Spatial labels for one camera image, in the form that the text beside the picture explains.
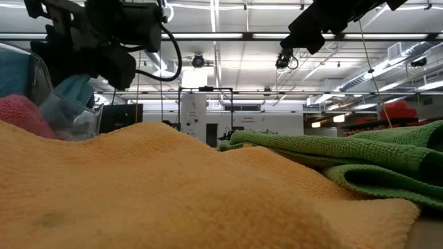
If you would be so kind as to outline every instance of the fluorescent light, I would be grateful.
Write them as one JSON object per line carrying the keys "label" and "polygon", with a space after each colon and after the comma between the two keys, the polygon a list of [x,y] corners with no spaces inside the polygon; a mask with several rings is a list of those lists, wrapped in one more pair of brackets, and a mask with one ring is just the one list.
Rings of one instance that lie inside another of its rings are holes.
{"label": "fluorescent light", "polygon": [[340,107],[339,105],[334,104],[334,105],[328,107],[327,109],[331,111],[331,110],[335,110],[335,109],[337,109],[337,108],[339,108],[339,107]]}
{"label": "fluorescent light", "polygon": [[315,122],[311,124],[312,128],[319,128],[321,127],[321,123],[320,122]]}
{"label": "fluorescent light", "polygon": [[441,87],[441,86],[443,86],[443,80],[439,81],[439,82],[425,84],[424,86],[419,87],[417,90],[418,91],[426,91],[426,90],[434,89],[434,88]]}
{"label": "fluorescent light", "polygon": [[335,38],[334,34],[321,34],[323,36],[323,38],[325,39],[333,39]]}
{"label": "fluorescent light", "polygon": [[354,109],[357,110],[363,110],[363,109],[368,109],[371,107],[375,107],[377,104],[360,104],[359,106],[354,107]]}
{"label": "fluorescent light", "polygon": [[400,97],[400,98],[395,98],[395,99],[392,99],[392,100],[388,100],[388,101],[385,102],[385,104],[389,104],[389,103],[392,103],[392,102],[396,102],[396,101],[398,101],[398,100],[403,100],[404,98],[406,98],[406,97]]}
{"label": "fluorescent light", "polygon": [[[424,39],[428,34],[363,34],[365,39]],[[347,34],[345,39],[361,39],[361,34]]]}
{"label": "fluorescent light", "polygon": [[320,104],[321,102],[324,102],[332,97],[345,97],[345,94],[323,94],[321,97],[319,97],[314,104]]}
{"label": "fluorescent light", "polygon": [[394,87],[396,87],[398,85],[399,85],[398,83],[392,83],[392,84],[389,84],[389,85],[385,85],[382,88],[380,88],[380,91],[386,91],[386,90],[389,90],[389,89],[393,89]]}
{"label": "fluorescent light", "polygon": [[[256,33],[253,34],[252,37],[254,39],[283,39],[286,38],[289,33]],[[333,39],[335,37],[334,34],[321,34],[325,39]]]}
{"label": "fluorescent light", "polygon": [[408,7],[399,7],[396,10],[424,10],[427,6],[408,6]]}
{"label": "fluorescent light", "polygon": [[0,4],[0,7],[3,7],[3,8],[26,9],[26,6],[15,5],[15,4],[5,4],[5,3]]}
{"label": "fluorescent light", "polygon": [[345,116],[344,115],[335,116],[333,120],[334,122],[345,122]]}
{"label": "fluorescent light", "polygon": [[[175,33],[177,39],[240,39],[243,38],[241,33]],[[161,38],[168,39],[168,35],[162,34]]]}
{"label": "fluorescent light", "polygon": [[0,39],[45,39],[46,34],[0,33]]}
{"label": "fluorescent light", "polygon": [[262,5],[250,5],[248,9],[251,10],[299,10],[300,5],[275,5],[275,4],[262,4]]}
{"label": "fluorescent light", "polygon": [[289,33],[279,33],[279,34],[266,34],[266,33],[257,33],[253,34],[252,38],[254,39],[283,39],[286,38]]}

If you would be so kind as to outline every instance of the teal towel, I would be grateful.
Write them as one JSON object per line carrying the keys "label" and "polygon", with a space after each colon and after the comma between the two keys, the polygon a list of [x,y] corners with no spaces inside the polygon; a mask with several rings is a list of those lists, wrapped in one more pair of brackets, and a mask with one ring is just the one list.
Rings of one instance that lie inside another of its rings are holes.
{"label": "teal towel", "polygon": [[355,192],[404,198],[443,210],[443,121],[362,132],[347,138],[239,131],[220,150],[268,147]]}

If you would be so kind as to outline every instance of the cable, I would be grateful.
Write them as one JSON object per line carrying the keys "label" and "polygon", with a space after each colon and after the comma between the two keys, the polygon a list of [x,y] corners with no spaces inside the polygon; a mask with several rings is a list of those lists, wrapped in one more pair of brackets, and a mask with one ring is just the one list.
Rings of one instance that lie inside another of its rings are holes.
{"label": "cable", "polygon": [[295,58],[293,55],[292,55],[292,59],[294,59],[297,62],[297,66],[294,67],[294,68],[290,67],[289,64],[291,63],[291,61],[289,61],[288,68],[291,69],[291,70],[296,70],[298,68],[298,59]]}
{"label": "cable", "polygon": [[[141,51],[138,52],[138,67],[141,67]],[[137,94],[136,94],[136,121],[137,123],[137,117],[138,117],[138,88],[140,87],[140,75],[138,75],[137,79]]]}
{"label": "cable", "polygon": [[163,82],[162,81],[160,81],[160,98],[161,98],[161,121],[163,121]]}
{"label": "cable", "polygon": [[114,98],[116,98],[117,89],[114,89],[114,94],[112,95],[111,105],[114,105]]}
{"label": "cable", "polygon": [[[359,20],[359,25],[360,25],[360,32],[361,32],[361,40],[363,42],[363,47],[365,48],[365,54],[366,54],[366,59],[368,61],[369,70],[372,71],[371,63],[369,61],[369,56],[368,56],[368,50],[366,49],[365,37],[363,36],[363,29],[361,27],[360,20]],[[379,87],[377,86],[377,82],[375,81],[374,75],[372,73],[371,73],[371,78],[372,78],[372,81],[374,82],[375,89],[377,90],[377,94],[379,95],[380,102],[381,102],[381,108],[383,109],[383,111],[386,115],[386,119],[388,120],[389,128],[392,128],[392,124],[390,122],[388,112],[386,111],[386,108],[385,108],[385,103],[383,102],[383,98],[381,97]]]}
{"label": "cable", "polygon": [[144,76],[148,76],[154,80],[164,81],[164,82],[172,82],[175,79],[177,79],[181,73],[181,67],[183,66],[183,62],[181,61],[181,52],[180,52],[179,44],[177,43],[177,40],[175,39],[174,35],[172,35],[172,33],[167,28],[165,28],[165,26],[162,23],[160,23],[160,28],[161,28],[161,30],[163,30],[163,32],[165,32],[168,35],[168,37],[171,39],[172,44],[174,44],[175,51],[177,52],[177,59],[179,61],[178,66],[177,66],[177,72],[175,73],[174,76],[172,76],[170,78],[157,77],[155,75],[152,75],[148,72],[145,72],[145,71],[142,71],[139,69],[136,70],[136,73],[139,73]]}

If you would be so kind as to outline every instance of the air duct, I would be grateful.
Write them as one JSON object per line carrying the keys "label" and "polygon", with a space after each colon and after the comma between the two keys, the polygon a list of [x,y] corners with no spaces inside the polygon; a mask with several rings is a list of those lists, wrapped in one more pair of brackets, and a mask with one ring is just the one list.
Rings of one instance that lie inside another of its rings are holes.
{"label": "air duct", "polygon": [[407,46],[407,44],[405,43],[395,44],[391,48],[395,48],[395,50],[397,51],[396,56],[390,55],[387,60],[372,66],[372,69],[374,69],[372,74],[368,72],[370,69],[369,67],[367,67],[364,73],[356,77],[353,77],[351,80],[345,81],[345,83],[337,87],[337,90],[346,91],[358,84],[371,80],[372,76],[376,77],[378,75],[381,75],[382,73],[385,73],[393,69],[396,66],[409,62],[414,62],[417,59],[421,59],[421,57],[423,57],[423,54],[426,51],[430,50],[434,46],[437,46],[438,44],[439,42],[427,42],[427,41],[422,41],[412,46]]}

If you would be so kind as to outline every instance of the orange towel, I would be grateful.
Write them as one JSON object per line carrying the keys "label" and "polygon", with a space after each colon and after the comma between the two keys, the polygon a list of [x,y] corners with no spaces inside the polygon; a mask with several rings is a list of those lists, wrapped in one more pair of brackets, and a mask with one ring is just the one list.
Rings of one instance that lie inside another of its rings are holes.
{"label": "orange towel", "polygon": [[419,214],[161,123],[67,142],[0,122],[0,146],[2,249],[403,248]]}

